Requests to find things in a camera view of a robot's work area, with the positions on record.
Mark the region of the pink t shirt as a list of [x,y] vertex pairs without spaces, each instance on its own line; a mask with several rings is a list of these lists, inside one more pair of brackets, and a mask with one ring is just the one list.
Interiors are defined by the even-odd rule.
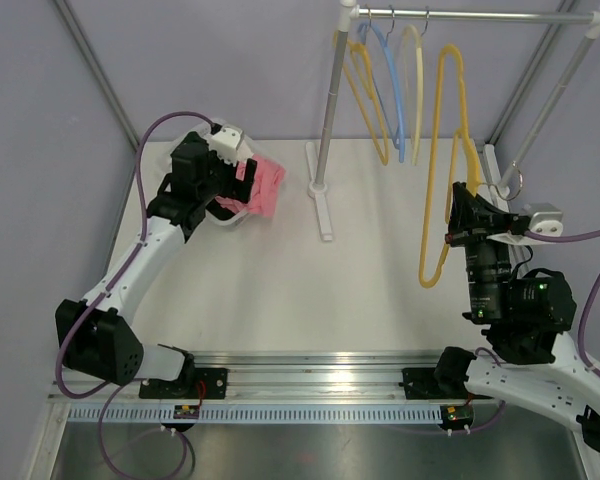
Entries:
[[221,196],[217,196],[215,200],[221,207],[234,214],[246,211],[249,214],[271,218],[275,214],[279,188],[285,178],[286,170],[277,162],[259,154],[255,154],[252,159],[257,167],[249,202],[242,203]]

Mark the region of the cream hanger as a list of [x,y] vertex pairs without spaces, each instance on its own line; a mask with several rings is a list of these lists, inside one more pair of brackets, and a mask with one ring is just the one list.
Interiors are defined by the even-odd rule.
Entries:
[[402,30],[401,55],[411,164],[416,165],[423,127],[424,49],[421,33],[413,24],[407,24]]

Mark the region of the yellow hanger with metal hook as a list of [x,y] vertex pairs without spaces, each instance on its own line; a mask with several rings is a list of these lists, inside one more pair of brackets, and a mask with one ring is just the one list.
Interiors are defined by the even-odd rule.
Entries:
[[374,85],[371,56],[363,41],[354,41],[350,38],[351,14],[356,7],[355,1],[339,3],[338,21],[333,35],[334,57],[319,158],[327,156],[341,77],[345,76],[377,158],[382,166],[387,166],[390,160],[389,132]]

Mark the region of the blue hanger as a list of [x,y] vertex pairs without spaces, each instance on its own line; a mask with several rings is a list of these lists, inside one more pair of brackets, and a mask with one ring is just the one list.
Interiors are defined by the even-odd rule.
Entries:
[[381,113],[385,121],[385,126],[388,128],[389,139],[392,141],[393,146],[398,151],[398,161],[403,164],[406,159],[406,119],[405,109],[403,102],[403,95],[400,85],[400,78],[396,66],[394,54],[392,53],[389,45],[389,35],[383,34],[381,30],[374,26],[370,21],[364,24],[360,24],[357,27],[358,39],[363,45],[366,45],[366,41],[369,33],[372,32],[381,48],[384,56],[385,65],[391,81],[391,95],[394,101],[394,109],[396,113],[396,125],[394,128],[391,127],[389,122],[389,114],[387,112],[384,100],[380,94],[379,87],[376,83],[375,77],[371,76],[373,91],[375,92],[375,98],[379,102]]

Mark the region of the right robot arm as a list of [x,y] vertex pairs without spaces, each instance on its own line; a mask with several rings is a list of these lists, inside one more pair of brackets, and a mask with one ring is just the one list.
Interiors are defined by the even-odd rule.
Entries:
[[470,309],[502,365],[447,347],[434,370],[446,396],[483,395],[552,419],[582,435],[600,453],[600,367],[569,334],[576,303],[564,275],[537,268],[524,276],[510,263],[513,245],[565,243],[600,237],[600,230],[563,236],[560,210],[529,205],[519,214],[498,209],[470,191],[451,187],[445,243],[465,253]]

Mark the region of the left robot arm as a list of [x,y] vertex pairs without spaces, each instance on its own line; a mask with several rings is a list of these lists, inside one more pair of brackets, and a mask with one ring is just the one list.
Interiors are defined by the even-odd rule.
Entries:
[[126,252],[80,300],[58,306],[58,373],[71,369],[119,386],[160,379],[175,398],[194,390],[196,374],[185,352],[143,344],[132,323],[153,282],[208,218],[210,205],[219,197],[251,200],[257,162],[243,132],[230,125],[187,133],[169,157],[155,197],[141,204],[140,230]]

